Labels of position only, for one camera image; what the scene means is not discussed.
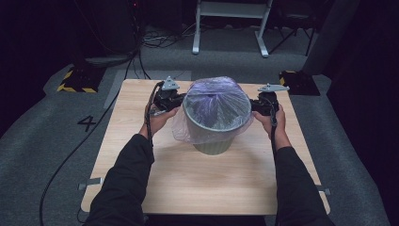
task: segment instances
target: light wooden tabletop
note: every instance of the light wooden tabletop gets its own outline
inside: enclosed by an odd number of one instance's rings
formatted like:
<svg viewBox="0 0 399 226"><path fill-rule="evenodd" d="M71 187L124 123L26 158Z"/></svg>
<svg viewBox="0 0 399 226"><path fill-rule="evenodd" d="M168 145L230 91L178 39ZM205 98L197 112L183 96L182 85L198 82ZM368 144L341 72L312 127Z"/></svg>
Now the light wooden tabletop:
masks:
<svg viewBox="0 0 399 226"><path fill-rule="evenodd" d="M90 178L104 178L113 167L123 146L138 133L144 108L156 82L128 79L122 84L103 144ZM179 81L179 93L192 82ZM259 84L239 84L256 99ZM320 180L297 121L287 91L278 91L286 113L286 131L316 185ZM230 148L219 155L207 155L193 145L174 139L172 119L153 138L155 163L152 165L147 196L142 207L148 214L275 215L276 179L270 140L262 125L254 120ZM82 210L90 204L101 185L88 186ZM320 193L329 213L326 196Z"/></svg>

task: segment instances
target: carpeted floor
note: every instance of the carpeted floor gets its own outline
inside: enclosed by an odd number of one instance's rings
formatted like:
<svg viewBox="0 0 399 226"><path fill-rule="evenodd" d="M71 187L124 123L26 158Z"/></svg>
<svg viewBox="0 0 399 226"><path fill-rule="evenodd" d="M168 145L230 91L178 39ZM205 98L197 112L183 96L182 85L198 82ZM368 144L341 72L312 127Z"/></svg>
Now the carpeted floor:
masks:
<svg viewBox="0 0 399 226"><path fill-rule="evenodd" d="M280 35L267 30L263 38L271 48ZM204 32L197 56L191 54L192 41L190 36L167 48L143 47L146 72L153 79L180 74L177 80L229 76L239 83L278 84L279 72L301 69L308 40L298 32L269 58L261 56L252 28ZM133 64L128 77L144 79L137 58ZM39 224L44 188L88 134L86 126L77 123L87 116L99 122L118 91L127 63L106 70L98 93L56 91L70 66L50 78L43 88L46 97L0 140L0 225ZM390 225L375 183L328 101L329 79L323 75L313 79L320 96L291 96L291 100L322 184L331 191L327 197L331 219L336 225ZM45 225L80 225L77 212L84 192L77 185L91 174L111 114L112 108L51 183L43 205ZM273 221L273 216L266 217L268 225L274 225Z"/></svg>

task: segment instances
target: black jacket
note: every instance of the black jacket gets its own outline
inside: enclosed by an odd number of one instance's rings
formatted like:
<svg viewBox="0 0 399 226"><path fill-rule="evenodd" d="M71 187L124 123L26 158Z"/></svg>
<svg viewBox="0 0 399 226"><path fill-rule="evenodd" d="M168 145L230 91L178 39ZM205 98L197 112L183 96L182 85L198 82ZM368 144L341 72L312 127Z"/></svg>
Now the black jacket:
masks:
<svg viewBox="0 0 399 226"><path fill-rule="evenodd" d="M280 225L333 225L319 192L294 148L277 151ZM134 135L107 173L85 225L144 225L141 203L154 162L150 142Z"/></svg>

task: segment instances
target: white metal frame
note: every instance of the white metal frame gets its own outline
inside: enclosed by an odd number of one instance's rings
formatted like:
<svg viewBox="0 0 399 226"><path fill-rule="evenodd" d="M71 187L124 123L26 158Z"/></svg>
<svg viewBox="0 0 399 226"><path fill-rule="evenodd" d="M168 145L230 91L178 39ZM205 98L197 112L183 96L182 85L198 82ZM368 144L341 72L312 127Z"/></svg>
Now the white metal frame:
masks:
<svg viewBox="0 0 399 226"><path fill-rule="evenodd" d="M255 31L255 37L261 50L262 57L268 57L269 54L263 42L263 32L272 3L273 0L266 0L265 4L206 2L198 0L193 54L197 55L200 52L200 16L221 16L262 19L261 29Z"/></svg>

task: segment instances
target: green trash can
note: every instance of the green trash can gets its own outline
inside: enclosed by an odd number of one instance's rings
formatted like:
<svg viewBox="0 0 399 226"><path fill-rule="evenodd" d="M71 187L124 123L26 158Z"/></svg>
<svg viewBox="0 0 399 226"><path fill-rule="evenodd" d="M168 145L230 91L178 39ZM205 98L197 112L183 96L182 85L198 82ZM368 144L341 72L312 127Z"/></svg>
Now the green trash can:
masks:
<svg viewBox="0 0 399 226"><path fill-rule="evenodd" d="M253 121L249 98L229 77L200 79L183 100L185 132L194 147L206 154L226 152L237 135Z"/></svg>

